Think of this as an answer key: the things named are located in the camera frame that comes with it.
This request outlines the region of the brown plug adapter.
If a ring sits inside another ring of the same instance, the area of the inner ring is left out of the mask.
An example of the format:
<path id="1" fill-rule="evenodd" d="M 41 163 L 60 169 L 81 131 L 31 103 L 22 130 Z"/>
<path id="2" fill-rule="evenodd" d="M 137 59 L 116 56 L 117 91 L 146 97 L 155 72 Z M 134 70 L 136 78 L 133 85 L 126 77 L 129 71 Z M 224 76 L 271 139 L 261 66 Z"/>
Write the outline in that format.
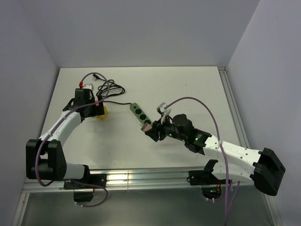
<path id="1" fill-rule="evenodd" d="M 142 132 L 146 132 L 152 129 L 152 126 L 149 123 L 145 123 L 142 127 L 141 127 L 141 131 Z"/>

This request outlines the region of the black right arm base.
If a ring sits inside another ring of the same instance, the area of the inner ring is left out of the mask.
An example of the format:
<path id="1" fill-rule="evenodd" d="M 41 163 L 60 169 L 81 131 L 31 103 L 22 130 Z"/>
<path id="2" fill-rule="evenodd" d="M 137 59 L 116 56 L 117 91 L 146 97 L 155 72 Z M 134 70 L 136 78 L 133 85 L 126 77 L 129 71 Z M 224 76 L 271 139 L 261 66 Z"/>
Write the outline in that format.
<path id="1" fill-rule="evenodd" d="M 217 179 L 211 172 L 205 170 L 191 170 L 186 181 L 191 186 L 224 185 L 226 180 Z"/>

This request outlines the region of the yellow plug adapter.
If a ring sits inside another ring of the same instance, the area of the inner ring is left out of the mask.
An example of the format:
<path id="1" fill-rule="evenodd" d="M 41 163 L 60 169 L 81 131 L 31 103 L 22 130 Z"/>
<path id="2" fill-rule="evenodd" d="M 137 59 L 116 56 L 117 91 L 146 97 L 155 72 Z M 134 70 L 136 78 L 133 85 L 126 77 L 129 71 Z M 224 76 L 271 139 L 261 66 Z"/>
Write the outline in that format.
<path id="1" fill-rule="evenodd" d="M 99 109 L 100 109 L 100 110 L 99 110 L 99 112 L 97 113 L 96 118 L 97 118 L 98 120 L 104 120 L 104 119 L 106 119 L 107 114 L 108 114 L 107 107 L 106 107 L 106 106 L 103 106 L 103 107 L 100 107 Z"/>

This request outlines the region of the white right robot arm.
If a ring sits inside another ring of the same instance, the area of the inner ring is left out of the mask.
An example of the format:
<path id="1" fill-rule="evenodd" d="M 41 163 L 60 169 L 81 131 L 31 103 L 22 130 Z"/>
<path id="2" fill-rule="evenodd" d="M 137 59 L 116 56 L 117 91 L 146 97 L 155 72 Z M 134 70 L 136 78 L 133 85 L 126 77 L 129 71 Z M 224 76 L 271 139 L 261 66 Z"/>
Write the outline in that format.
<path id="1" fill-rule="evenodd" d="M 219 141 L 216 136 L 195 128 L 185 114 L 152 124 L 146 122 L 142 131 L 156 142 L 166 137 L 183 141 L 191 152 L 210 157 L 202 170 L 189 172 L 188 182 L 192 186 L 240 181 L 253 184 L 270 196 L 278 193 L 285 167 L 269 148 L 260 151 Z"/>

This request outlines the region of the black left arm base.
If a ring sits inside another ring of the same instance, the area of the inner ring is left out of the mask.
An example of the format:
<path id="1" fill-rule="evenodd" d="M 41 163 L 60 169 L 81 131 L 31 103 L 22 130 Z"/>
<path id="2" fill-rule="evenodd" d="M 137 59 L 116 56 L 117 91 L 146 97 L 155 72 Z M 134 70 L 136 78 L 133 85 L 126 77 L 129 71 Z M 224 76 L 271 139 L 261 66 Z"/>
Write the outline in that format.
<path id="1" fill-rule="evenodd" d="M 95 207 L 103 204 L 108 196 L 108 190 L 106 189 L 107 174 L 92 174 L 88 180 L 70 180 L 65 181 L 63 185 L 64 190 L 73 190 L 73 200 L 83 207 Z M 92 199 L 95 197 L 96 189 L 105 191 L 105 197 L 96 204 L 92 204 Z"/>

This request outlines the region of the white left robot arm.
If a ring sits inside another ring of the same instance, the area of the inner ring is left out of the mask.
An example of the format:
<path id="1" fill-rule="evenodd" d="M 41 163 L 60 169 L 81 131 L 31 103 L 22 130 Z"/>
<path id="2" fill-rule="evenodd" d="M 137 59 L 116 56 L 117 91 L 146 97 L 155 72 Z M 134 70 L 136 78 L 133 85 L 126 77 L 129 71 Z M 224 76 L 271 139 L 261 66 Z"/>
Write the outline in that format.
<path id="1" fill-rule="evenodd" d="M 63 145 L 86 118 L 105 114 L 103 101 L 106 95 L 77 88 L 75 96 L 63 108 L 58 121 L 38 139 L 26 143 L 26 176 L 36 179 L 41 186 L 49 186 L 54 181 L 74 180 L 81 187 L 90 186 L 92 177 L 87 165 L 68 163 L 63 153 Z"/>

